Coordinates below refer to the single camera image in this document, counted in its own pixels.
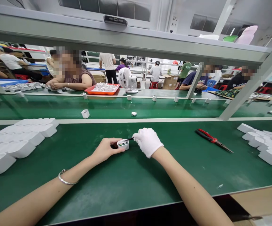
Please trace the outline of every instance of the blue t-shirt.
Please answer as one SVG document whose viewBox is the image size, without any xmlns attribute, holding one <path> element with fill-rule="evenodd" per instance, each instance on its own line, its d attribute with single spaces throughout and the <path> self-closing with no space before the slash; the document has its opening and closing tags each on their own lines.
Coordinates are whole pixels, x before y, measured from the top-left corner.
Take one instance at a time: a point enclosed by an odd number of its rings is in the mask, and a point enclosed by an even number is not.
<svg viewBox="0 0 272 226">
<path fill-rule="evenodd" d="M 195 77 L 195 74 L 196 74 L 196 71 L 193 71 L 191 72 L 185 79 L 184 81 L 182 82 L 182 84 L 184 85 L 191 85 L 192 82 L 193 82 L 193 79 Z M 201 76 L 200 77 L 200 80 L 198 82 L 198 84 L 204 84 L 204 85 L 207 85 L 207 82 L 208 82 L 208 76 Z"/>
</svg>

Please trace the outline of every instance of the brown sleeveless top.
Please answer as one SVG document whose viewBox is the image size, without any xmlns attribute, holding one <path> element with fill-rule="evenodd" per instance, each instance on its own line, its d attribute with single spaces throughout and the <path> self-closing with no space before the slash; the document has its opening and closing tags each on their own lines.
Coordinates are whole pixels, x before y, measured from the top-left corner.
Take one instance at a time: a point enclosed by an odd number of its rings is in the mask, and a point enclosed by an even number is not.
<svg viewBox="0 0 272 226">
<path fill-rule="evenodd" d="M 80 75 L 80 78 L 65 78 L 66 83 L 82 83 L 82 74 L 88 74 L 90 78 L 92 79 L 92 86 L 96 85 L 96 81 L 93 78 L 93 75 L 86 69 L 82 67 L 82 73 Z"/>
</svg>

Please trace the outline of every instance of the white t-shirt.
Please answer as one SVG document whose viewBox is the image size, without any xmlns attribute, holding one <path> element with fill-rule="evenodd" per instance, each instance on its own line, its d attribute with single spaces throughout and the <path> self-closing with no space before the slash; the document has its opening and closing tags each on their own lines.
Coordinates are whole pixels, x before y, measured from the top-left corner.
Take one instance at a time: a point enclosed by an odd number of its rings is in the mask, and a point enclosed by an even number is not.
<svg viewBox="0 0 272 226">
<path fill-rule="evenodd" d="M 54 68 L 53 68 L 53 66 L 51 66 L 50 64 L 48 64 L 47 59 L 52 60 L 52 58 L 50 56 L 46 58 L 46 66 L 48 68 L 49 73 L 53 76 Z"/>
<path fill-rule="evenodd" d="M 219 81 L 220 78 L 221 78 L 221 71 L 220 71 L 220 70 L 215 71 L 215 73 L 211 73 L 211 74 L 209 74 L 209 76 L 211 76 L 211 77 L 212 77 L 212 80 L 215 80 L 215 81 L 216 81 L 215 84 L 217 84 L 218 81 Z"/>
<path fill-rule="evenodd" d="M 6 54 L 3 53 L 0 55 L 0 59 L 6 64 L 6 66 L 10 69 L 10 70 L 15 70 L 15 69 L 20 69 L 22 68 L 19 64 L 18 61 L 20 61 L 19 58 L 17 58 L 14 55 L 10 55 L 10 54 Z"/>
<path fill-rule="evenodd" d="M 115 70 L 113 59 L 115 59 L 115 56 L 112 53 L 99 54 L 99 60 L 101 60 L 104 63 L 105 70 Z"/>
<path fill-rule="evenodd" d="M 148 70 L 149 73 L 152 73 L 152 82 L 159 82 L 160 75 L 162 74 L 162 69 L 160 66 L 152 67 Z"/>
</svg>

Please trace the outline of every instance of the hand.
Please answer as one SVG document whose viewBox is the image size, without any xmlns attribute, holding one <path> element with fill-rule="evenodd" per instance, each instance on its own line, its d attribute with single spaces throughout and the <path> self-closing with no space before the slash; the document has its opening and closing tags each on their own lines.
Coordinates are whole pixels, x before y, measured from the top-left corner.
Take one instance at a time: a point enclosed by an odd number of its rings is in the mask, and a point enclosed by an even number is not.
<svg viewBox="0 0 272 226">
<path fill-rule="evenodd" d="M 207 86 L 205 86 L 205 85 L 203 85 L 203 84 L 197 84 L 196 85 L 196 87 L 197 87 L 197 89 L 201 89 L 201 90 L 204 90 L 204 89 L 206 89 L 207 88 Z"/>
<path fill-rule="evenodd" d="M 50 85 L 51 89 L 57 90 L 57 89 L 62 89 L 66 87 L 67 83 L 53 83 Z"/>
<path fill-rule="evenodd" d="M 124 152 L 124 148 L 118 148 L 117 142 L 123 140 L 122 138 L 103 138 L 96 150 L 91 155 L 97 164 L 107 160 L 110 156 Z"/>
<path fill-rule="evenodd" d="M 156 132 L 152 128 L 139 129 L 138 133 L 133 135 L 141 151 L 150 158 L 152 154 L 159 148 L 164 147 Z"/>
</svg>

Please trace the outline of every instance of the green shirt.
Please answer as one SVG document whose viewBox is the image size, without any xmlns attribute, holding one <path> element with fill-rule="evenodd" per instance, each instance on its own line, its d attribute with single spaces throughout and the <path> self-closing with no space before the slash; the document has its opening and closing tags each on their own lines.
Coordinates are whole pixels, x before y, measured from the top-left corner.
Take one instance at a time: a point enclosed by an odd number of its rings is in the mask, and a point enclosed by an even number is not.
<svg viewBox="0 0 272 226">
<path fill-rule="evenodd" d="M 186 62 L 185 64 L 183 64 L 183 66 L 181 68 L 181 70 L 183 70 L 183 71 L 180 73 L 180 78 L 186 78 L 190 69 L 191 69 L 190 62 Z"/>
</svg>

